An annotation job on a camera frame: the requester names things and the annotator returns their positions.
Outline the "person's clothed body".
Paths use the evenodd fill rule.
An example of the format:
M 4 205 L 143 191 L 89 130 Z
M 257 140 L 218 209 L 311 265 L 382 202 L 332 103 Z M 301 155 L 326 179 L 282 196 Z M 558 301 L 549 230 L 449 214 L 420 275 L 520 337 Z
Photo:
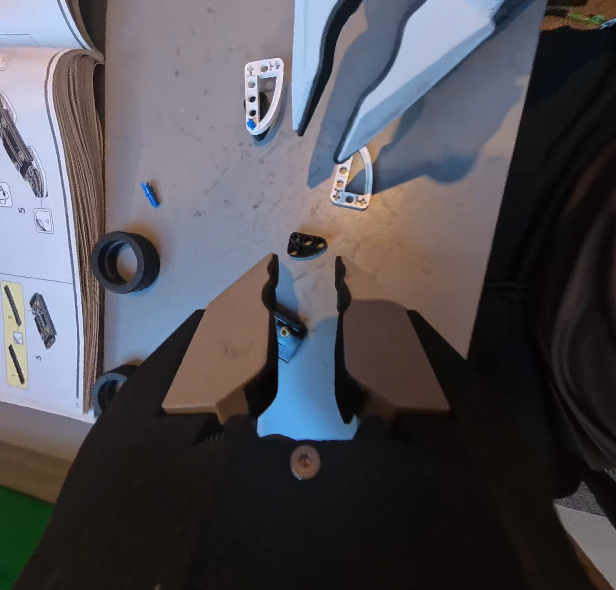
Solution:
M 540 35 L 469 349 L 544 464 L 615 520 L 615 26 Z

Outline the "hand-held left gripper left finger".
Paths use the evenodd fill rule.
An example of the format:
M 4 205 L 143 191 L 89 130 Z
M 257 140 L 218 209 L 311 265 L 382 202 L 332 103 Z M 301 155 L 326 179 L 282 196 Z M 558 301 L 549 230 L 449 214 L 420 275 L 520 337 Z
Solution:
M 278 256 L 271 253 L 204 310 L 163 401 L 169 415 L 212 413 L 220 423 L 258 419 L 278 387 L 273 318 Z

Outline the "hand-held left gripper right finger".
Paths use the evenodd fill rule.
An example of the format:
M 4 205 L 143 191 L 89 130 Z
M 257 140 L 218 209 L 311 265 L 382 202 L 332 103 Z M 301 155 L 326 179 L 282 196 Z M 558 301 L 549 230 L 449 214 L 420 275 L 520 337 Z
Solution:
M 335 289 L 335 398 L 343 422 L 449 414 L 407 308 L 346 256 L 335 259 Z

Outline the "plain white curved brick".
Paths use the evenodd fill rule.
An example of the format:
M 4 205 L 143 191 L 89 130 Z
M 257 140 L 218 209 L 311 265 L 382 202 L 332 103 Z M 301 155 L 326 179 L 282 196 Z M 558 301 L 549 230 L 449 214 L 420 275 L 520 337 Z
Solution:
M 356 152 L 362 159 L 365 171 L 363 192 L 353 193 L 348 190 L 350 172 L 354 154 L 343 163 L 337 164 L 334 170 L 333 186 L 330 201 L 335 205 L 346 209 L 364 212 L 368 209 L 373 194 L 373 163 L 369 150 L 366 146 Z

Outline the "open instruction booklet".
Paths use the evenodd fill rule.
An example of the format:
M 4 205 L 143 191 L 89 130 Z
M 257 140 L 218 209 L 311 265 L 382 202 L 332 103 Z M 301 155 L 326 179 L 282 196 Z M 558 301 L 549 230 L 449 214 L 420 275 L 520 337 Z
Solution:
M 87 421 L 107 0 L 1 0 L 1 401 Z

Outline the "green plastic bin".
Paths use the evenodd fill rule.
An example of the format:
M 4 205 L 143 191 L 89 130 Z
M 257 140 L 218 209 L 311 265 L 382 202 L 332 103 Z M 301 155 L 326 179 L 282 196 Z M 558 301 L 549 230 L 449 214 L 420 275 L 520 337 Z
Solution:
M 45 531 L 53 505 L 1 487 L 1 589 L 11 589 Z

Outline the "white curved brick with pin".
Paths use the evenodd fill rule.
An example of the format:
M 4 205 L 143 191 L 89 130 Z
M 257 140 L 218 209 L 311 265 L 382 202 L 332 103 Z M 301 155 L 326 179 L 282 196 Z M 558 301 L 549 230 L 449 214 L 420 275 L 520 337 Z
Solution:
M 284 63 L 280 57 L 252 61 L 244 66 L 246 129 L 262 141 L 275 124 L 284 86 Z

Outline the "small black curved brick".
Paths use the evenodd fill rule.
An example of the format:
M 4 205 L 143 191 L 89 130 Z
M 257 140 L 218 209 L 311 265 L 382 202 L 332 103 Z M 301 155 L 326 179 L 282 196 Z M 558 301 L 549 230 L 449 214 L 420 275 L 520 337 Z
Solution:
M 325 238 L 303 232 L 293 232 L 289 236 L 287 254 L 295 259 L 310 259 L 327 250 Z

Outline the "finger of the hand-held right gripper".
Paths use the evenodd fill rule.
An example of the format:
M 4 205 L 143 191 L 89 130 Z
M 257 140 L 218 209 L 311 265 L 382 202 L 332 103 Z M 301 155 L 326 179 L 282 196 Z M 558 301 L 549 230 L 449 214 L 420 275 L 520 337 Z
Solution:
M 335 162 L 367 145 L 489 38 L 505 1 L 425 0 L 405 17 L 393 54 L 354 107 Z
M 302 136 L 333 70 L 341 29 L 360 0 L 295 0 L 291 110 L 293 130 Z

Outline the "black toy tyre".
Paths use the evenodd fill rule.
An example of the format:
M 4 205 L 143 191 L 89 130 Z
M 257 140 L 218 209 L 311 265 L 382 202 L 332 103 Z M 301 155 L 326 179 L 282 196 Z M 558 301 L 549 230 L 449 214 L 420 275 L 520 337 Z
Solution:
M 138 369 L 137 365 L 124 364 L 100 375 L 92 386 L 90 402 L 97 419 L 110 405 L 124 383 Z
M 124 248 L 135 256 L 136 269 L 131 278 L 118 270 L 118 258 Z M 116 294 L 140 292 L 150 287 L 159 275 L 160 257 L 152 242 L 131 232 L 106 233 L 96 242 L 90 254 L 90 267 L 99 285 Z

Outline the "grey desk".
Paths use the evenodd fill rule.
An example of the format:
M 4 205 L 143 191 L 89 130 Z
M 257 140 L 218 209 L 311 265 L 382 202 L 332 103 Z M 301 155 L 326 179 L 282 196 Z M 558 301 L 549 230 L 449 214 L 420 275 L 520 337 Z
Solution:
M 290 99 L 295 0 L 108 0 L 107 230 L 149 238 L 161 270 L 146 291 L 105 294 L 104 370 L 146 359 L 269 253 L 280 259 L 277 299 L 308 331 L 280 366 L 260 434 L 352 434 L 333 388 L 337 255 L 467 354 L 545 0 L 508 0 L 495 33 L 368 144 L 366 212 L 335 206 L 333 153 L 354 101 L 386 62 L 405 8 L 420 1 L 363 1 L 299 137 Z M 271 57 L 284 63 L 280 111 L 255 141 L 243 71 Z M 325 238 L 327 250 L 291 258 L 293 232 Z

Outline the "black panel brick with pins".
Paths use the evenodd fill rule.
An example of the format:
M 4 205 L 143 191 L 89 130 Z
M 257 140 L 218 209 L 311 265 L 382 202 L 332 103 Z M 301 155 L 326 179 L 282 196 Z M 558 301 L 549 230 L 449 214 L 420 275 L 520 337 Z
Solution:
M 290 363 L 299 350 L 307 328 L 302 321 L 287 311 L 276 309 L 273 313 L 278 341 L 278 358 Z

